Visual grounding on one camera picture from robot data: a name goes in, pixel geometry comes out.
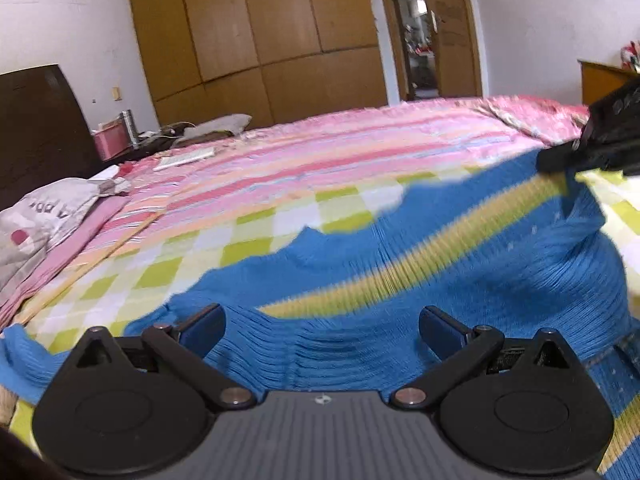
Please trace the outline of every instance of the pink box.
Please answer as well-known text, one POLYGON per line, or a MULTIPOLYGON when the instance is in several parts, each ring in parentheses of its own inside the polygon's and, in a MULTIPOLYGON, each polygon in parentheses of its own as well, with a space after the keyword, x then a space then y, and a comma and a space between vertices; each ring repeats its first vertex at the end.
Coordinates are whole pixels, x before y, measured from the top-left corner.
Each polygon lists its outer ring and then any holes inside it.
POLYGON ((131 146, 123 120, 112 121, 94 134, 95 147, 102 160, 109 160, 131 146))

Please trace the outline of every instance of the headboard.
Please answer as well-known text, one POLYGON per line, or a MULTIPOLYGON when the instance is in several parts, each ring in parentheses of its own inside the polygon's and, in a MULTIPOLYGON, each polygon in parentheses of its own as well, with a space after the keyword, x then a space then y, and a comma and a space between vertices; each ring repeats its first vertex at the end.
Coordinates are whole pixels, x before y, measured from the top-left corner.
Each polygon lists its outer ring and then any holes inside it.
POLYGON ((105 164, 58 65, 0 75, 0 210, 69 176, 105 164))

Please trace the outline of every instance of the gray ribbed plate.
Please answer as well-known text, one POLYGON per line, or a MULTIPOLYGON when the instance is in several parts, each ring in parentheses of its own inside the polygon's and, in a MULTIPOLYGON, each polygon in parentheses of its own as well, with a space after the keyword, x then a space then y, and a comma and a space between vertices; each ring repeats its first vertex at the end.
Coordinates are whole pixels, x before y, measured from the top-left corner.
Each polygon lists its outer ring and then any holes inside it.
MULTIPOLYGON (((201 446, 153 480, 498 480, 452 452, 427 416, 377 392, 271 392, 220 416, 201 446)), ((595 480, 588 472, 575 480, 595 480)))

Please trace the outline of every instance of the yellow stripe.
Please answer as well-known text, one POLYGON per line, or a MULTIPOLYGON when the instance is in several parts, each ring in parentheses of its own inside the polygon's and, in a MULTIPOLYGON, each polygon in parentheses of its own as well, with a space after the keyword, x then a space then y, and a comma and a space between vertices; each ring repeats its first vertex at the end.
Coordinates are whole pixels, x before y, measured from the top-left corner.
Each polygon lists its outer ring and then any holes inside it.
POLYGON ((273 317, 335 316, 379 303, 424 282, 560 194, 566 194, 564 174, 534 176, 488 197, 388 266, 261 310, 273 317))
POLYGON ((625 410, 616 417, 613 439, 604 454, 598 472, 606 473, 627 450, 633 441, 640 436, 640 395, 636 395, 625 410))

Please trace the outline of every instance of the wooden dresser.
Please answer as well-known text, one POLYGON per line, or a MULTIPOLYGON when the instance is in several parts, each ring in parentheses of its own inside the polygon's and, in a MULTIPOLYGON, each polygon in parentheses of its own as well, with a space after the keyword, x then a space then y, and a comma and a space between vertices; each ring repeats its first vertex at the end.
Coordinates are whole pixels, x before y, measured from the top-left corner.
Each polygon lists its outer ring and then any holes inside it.
POLYGON ((591 61, 579 61, 582 67, 582 103, 587 106, 639 77, 631 70, 591 61))

